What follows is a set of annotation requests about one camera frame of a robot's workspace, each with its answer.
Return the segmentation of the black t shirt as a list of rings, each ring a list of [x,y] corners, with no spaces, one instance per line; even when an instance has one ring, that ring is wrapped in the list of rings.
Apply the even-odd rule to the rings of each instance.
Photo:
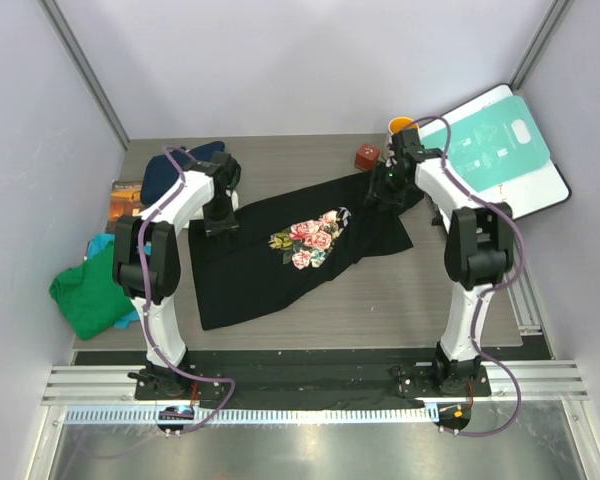
[[[245,205],[235,214],[237,230],[216,237],[191,222],[202,329],[283,310],[365,257],[412,248],[400,216],[423,192],[408,188],[399,205],[367,203],[370,183],[370,173],[360,172]]]

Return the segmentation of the teal folding template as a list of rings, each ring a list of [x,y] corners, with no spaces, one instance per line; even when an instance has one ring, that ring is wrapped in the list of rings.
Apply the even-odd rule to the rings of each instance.
[[[520,96],[508,96],[488,107],[422,138],[427,148],[447,151],[448,168],[481,198],[497,187],[543,168],[550,161],[549,149]]]

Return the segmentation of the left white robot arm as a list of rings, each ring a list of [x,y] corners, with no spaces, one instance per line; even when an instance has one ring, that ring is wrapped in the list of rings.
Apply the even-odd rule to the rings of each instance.
[[[197,213],[203,215],[207,236],[238,229],[231,196],[241,172],[238,162],[226,152],[200,161],[184,150],[188,162],[180,166],[174,151],[164,149],[176,171],[175,183],[140,215],[122,216],[116,222],[113,280],[138,312],[147,345],[144,368],[129,374],[136,381],[138,400],[183,399],[204,381],[193,374],[176,318],[179,233]]]

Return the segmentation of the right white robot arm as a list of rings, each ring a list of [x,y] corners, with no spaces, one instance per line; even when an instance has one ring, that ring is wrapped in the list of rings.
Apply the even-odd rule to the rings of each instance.
[[[372,170],[367,202],[406,203],[410,190],[428,195],[449,221],[443,261],[453,282],[446,329],[429,368],[418,367],[406,382],[424,382],[424,391],[460,396],[480,376],[481,337],[494,288],[513,267],[514,231],[506,203],[486,206],[448,168],[445,153],[421,144],[416,129],[390,136],[386,158]]]

